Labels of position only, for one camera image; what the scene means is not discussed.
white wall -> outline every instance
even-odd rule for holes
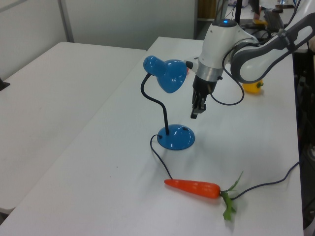
[[[148,49],[159,36],[193,39],[195,0],[64,0],[76,43]]]
[[[64,41],[57,0],[27,0],[0,12],[0,77],[5,80]]]

white table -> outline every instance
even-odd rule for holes
[[[144,55],[60,43],[0,92],[0,212],[10,213]]]
[[[303,235],[299,168],[285,182],[236,200],[232,222],[222,217],[221,199],[164,186],[168,175],[149,146],[163,126],[163,115],[159,105],[140,93],[143,59],[184,60],[200,54],[201,47],[202,41],[158,38],[0,226],[0,235]],[[239,87],[223,77],[215,97],[236,101]],[[246,94],[232,107],[209,97],[207,111],[197,120],[190,119],[193,79],[190,72],[174,94],[166,94],[155,78],[145,86],[147,94],[165,103],[170,124],[185,124],[196,134],[193,146],[183,151],[165,150],[154,141],[173,177],[227,189],[244,171],[239,192],[283,178],[298,161],[292,57],[268,73],[263,95]]]

lamp base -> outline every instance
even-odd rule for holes
[[[165,127],[158,134],[158,143],[170,150],[183,150],[189,148],[195,142],[195,134],[188,127],[181,124],[171,124],[168,126],[169,134],[166,134]]]

yellow object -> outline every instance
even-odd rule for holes
[[[255,25],[265,25],[265,26],[268,25],[267,21],[262,21],[262,20],[253,19],[252,22],[253,22]]]
[[[259,80],[256,83],[253,84],[243,84],[243,88],[246,92],[249,93],[259,93],[261,86],[263,86],[264,83],[262,80]]]

blue desk lamp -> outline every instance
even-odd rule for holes
[[[158,143],[170,150],[183,150],[189,148],[195,141],[191,129],[181,124],[168,125],[166,107],[160,101],[149,97],[144,92],[144,84],[153,75],[157,78],[160,87],[167,93],[177,91],[185,81],[187,67],[181,60],[162,61],[155,56],[148,56],[143,61],[143,67],[148,72],[141,84],[141,93],[147,99],[158,103],[163,108],[165,127],[158,132]]]

